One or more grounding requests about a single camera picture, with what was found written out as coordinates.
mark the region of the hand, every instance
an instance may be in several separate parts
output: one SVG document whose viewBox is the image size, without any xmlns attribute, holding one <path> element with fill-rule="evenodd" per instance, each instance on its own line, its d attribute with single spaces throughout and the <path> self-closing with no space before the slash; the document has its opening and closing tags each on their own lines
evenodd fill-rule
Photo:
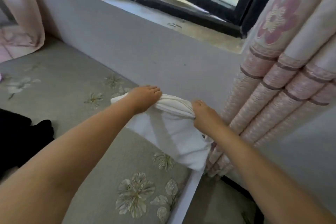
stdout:
<svg viewBox="0 0 336 224">
<path fill-rule="evenodd" d="M 193 101 L 192 108 L 196 117 L 194 126 L 203 134 L 213 138 L 218 129 L 225 126 L 217 112 L 202 100 Z"/>
<path fill-rule="evenodd" d="M 141 86 L 131 90 L 125 100 L 132 106 L 134 115 L 147 111 L 162 96 L 162 91 L 157 86 Z"/>
</svg>

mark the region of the pink flower pattern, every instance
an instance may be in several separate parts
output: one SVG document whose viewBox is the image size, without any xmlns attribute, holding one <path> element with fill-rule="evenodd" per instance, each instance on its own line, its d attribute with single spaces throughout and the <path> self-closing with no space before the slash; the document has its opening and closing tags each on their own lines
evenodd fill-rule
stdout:
<svg viewBox="0 0 336 224">
<path fill-rule="evenodd" d="M 298 23 L 298 16 L 294 14 L 299 8 L 301 0 L 274 0 L 270 11 L 259 28 L 257 38 L 264 36 L 266 44 L 274 44 L 281 34 L 289 31 Z"/>
</svg>

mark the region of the floral curtain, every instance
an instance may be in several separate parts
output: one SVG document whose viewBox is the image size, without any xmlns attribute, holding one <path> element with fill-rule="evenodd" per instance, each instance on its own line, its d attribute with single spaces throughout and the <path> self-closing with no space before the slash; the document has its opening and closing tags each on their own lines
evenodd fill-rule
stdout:
<svg viewBox="0 0 336 224">
<path fill-rule="evenodd" d="M 16 22 L 0 25 L 0 62 L 35 52 L 45 38 L 36 0 L 2 1 Z"/>
<path fill-rule="evenodd" d="M 255 146 L 282 137 L 336 99 L 336 0 L 270 0 L 251 31 L 222 113 Z M 209 176 L 232 165 L 216 146 Z"/>
</svg>

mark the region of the left arm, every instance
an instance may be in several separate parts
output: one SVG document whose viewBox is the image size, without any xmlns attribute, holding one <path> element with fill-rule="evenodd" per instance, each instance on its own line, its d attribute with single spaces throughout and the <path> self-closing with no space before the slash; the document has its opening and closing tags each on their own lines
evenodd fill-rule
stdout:
<svg viewBox="0 0 336 224">
<path fill-rule="evenodd" d="M 161 95 L 157 87 L 135 88 L 47 145 L 0 186 L 0 223 L 61 223 L 79 186 L 120 130 Z"/>
</svg>

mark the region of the forearm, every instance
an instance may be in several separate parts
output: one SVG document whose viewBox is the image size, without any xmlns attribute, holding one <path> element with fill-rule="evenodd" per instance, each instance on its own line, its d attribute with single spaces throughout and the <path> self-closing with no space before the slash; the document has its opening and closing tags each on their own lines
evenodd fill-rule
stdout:
<svg viewBox="0 0 336 224">
<path fill-rule="evenodd" d="M 0 223 L 60 223 L 81 183 L 132 116 L 120 100 L 36 154 L 1 185 Z"/>
<path fill-rule="evenodd" d="M 331 213 L 318 206 L 282 170 L 228 127 L 219 128 L 213 138 L 241 174 L 254 200 L 271 223 L 335 223 Z"/>
</svg>

